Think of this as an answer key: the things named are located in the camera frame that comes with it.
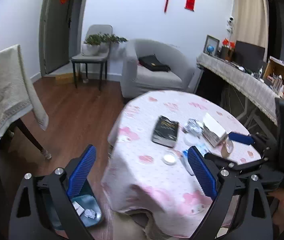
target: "crumpled foil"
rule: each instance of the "crumpled foil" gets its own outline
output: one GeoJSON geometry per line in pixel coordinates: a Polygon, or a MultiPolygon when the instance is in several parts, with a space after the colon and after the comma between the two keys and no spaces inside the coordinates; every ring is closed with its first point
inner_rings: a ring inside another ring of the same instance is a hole
{"type": "Polygon", "coordinates": [[[92,209],[86,209],[84,211],[84,216],[87,218],[95,219],[95,217],[97,216],[97,213],[92,209]]]}
{"type": "Polygon", "coordinates": [[[199,137],[202,134],[203,124],[196,119],[189,119],[184,126],[186,132],[192,133],[193,135],[199,137]]]}

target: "pink floral tablecloth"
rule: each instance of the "pink floral tablecloth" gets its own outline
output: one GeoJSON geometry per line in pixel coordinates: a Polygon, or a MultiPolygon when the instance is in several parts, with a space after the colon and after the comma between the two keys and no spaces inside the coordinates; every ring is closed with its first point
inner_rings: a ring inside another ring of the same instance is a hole
{"type": "MultiPolygon", "coordinates": [[[[177,155],[190,148],[182,127],[189,118],[202,121],[209,113],[227,132],[249,134],[231,114],[199,96],[178,91],[153,91],[130,101],[121,112],[108,141],[114,146],[101,181],[111,209],[127,212],[147,209],[157,227],[165,234],[190,237],[212,201],[206,197],[195,176],[178,161],[169,166],[162,161],[169,149],[151,141],[160,115],[180,123],[177,155]]],[[[204,137],[208,149],[221,156],[222,146],[213,148],[204,137]]],[[[240,164],[260,159],[252,147],[234,142],[228,159],[240,164]]]]}

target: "beige curtain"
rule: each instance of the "beige curtain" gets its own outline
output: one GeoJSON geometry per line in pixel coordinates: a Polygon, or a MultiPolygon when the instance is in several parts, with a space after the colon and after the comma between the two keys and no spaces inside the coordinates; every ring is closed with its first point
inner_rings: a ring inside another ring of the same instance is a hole
{"type": "Polygon", "coordinates": [[[232,41],[244,41],[265,48],[269,35],[269,5],[267,0],[234,0],[234,32],[232,41]]]}

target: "green plant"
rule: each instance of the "green plant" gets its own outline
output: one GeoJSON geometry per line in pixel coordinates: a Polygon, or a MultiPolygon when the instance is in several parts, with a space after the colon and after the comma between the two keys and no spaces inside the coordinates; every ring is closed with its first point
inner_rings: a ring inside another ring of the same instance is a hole
{"type": "Polygon", "coordinates": [[[102,37],[103,36],[101,36],[100,34],[91,34],[85,39],[83,43],[90,45],[100,45],[101,42],[104,42],[102,37]]]}
{"type": "Polygon", "coordinates": [[[89,35],[85,41],[84,44],[90,44],[90,45],[100,45],[102,42],[105,43],[122,43],[122,42],[127,42],[128,40],[124,37],[118,37],[115,36],[114,34],[109,35],[104,33],[103,35],[100,34],[91,34],[89,35]]]}
{"type": "Polygon", "coordinates": [[[107,40],[107,42],[116,43],[116,44],[128,41],[126,38],[118,37],[118,36],[115,36],[114,34],[112,34],[112,35],[108,35],[107,34],[106,35],[106,40],[107,40]]]}

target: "computer monitor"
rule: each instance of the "computer monitor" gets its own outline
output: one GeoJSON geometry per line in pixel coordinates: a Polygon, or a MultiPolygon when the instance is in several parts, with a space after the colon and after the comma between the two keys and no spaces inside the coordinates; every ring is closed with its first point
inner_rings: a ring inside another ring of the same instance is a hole
{"type": "Polygon", "coordinates": [[[232,56],[232,62],[245,69],[249,69],[253,73],[258,73],[261,68],[260,60],[263,60],[264,52],[265,48],[263,47],[237,41],[232,56]]]}

